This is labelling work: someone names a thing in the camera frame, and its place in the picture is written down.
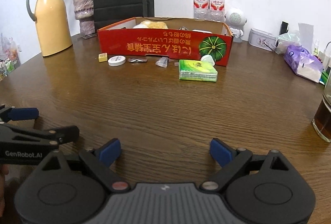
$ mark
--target thermos handle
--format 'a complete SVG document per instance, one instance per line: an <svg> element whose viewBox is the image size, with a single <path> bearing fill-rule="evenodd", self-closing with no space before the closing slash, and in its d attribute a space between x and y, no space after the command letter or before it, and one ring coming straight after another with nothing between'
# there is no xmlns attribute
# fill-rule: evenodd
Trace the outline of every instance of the thermos handle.
<svg viewBox="0 0 331 224"><path fill-rule="evenodd" d="M30 0L26 0L26 9L27 9L27 11L28 11L28 13L29 13L30 18L31 18L33 21L36 21L37 18L36 18L36 16L32 13L31 8L30 8Z"/></svg>

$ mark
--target white robot figurine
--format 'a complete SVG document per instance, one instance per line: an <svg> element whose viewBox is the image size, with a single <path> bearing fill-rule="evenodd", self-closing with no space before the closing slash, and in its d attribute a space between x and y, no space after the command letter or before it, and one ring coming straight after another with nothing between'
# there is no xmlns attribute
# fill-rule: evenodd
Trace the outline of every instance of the white robot figurine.
<svg viewBox="0 0 331 224"><path fill-rule="evenodd" d="M226 24L229 26L234 39L234 42L241 43L241 36L244 35L242 27L246 24L244 12L237 8L230 8L225 15Z"/></svg>

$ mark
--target gray ribbed panel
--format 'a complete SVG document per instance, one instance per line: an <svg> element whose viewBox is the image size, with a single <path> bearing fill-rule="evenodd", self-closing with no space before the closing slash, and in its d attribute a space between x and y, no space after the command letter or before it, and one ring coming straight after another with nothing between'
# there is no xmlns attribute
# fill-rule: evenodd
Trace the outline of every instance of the gray ribbed panel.
<svg viewBox="0 0 331 224"><path fill-rule="evenodd" d="M139 183L126 194L112 195L105 208L86 224L244 224L216 194L193 183Z"/></svg>

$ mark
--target metal screw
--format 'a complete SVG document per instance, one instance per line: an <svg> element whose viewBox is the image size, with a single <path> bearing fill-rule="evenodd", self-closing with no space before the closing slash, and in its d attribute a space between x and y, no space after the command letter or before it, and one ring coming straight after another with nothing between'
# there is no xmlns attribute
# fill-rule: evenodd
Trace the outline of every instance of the metal screw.
<svg viewBox="0 0 331 224"><path fill-rule="evenodd" d="M129 187L129 184L127 182L123 181L117 181L112 184L112 188L115 190L125 190Z"/></svg>
<svg viewBox="0 0 331 224"><path fill-rule="evenodd" d="M216 190L216 189L218 189L218 184L214 181L203 182L201 186L205 190Z"/></svg>

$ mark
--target logo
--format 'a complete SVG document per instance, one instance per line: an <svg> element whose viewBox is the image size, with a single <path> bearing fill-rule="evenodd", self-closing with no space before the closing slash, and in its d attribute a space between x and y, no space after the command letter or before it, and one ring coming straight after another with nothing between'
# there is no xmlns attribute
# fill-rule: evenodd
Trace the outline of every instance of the logo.
<svg viewBox="0 0 331 224"><path fill-rule="evenodd" d="M42 153L27 153L27 152L10 152L6 151L5 152L7 157L20 157L20 158L42 158Z"/></svg>
<svg viewBox="0 0 331 224"><path fill-rule="evenodd" d="M161 190L163 191L167 191L168 189L170 189L168 185L164 185L163 187L161 187Z"/></svg>

